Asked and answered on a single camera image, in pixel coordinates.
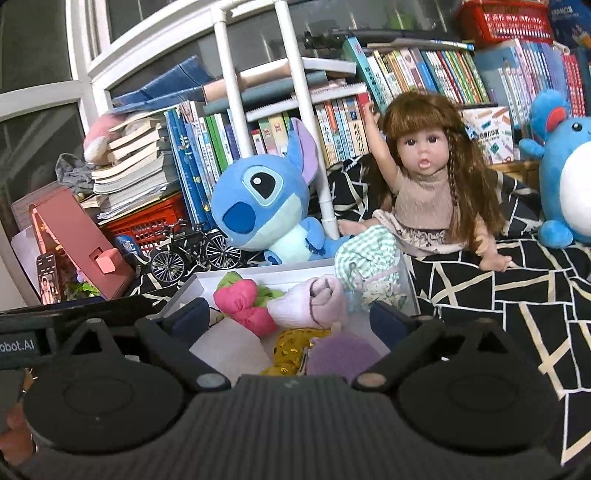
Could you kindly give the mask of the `person's hand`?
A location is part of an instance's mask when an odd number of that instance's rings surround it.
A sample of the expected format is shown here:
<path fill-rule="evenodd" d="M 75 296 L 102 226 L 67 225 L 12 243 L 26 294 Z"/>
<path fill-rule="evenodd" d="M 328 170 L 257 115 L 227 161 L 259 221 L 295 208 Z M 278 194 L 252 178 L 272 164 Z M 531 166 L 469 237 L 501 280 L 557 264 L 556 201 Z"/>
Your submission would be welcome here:
<path fill-rule="evenodd" d="M 22 373 L 22 383 L 18 388 L 16 402 L 7 410 L 6 429 L 1 433 L 2 457 L 13 467 L 22 464 L 36 452 L 36 445 L 23 411 L 23 399 L 33 385 L 34 378 L 28 369 L 19 370 L 19 373 Z"/>

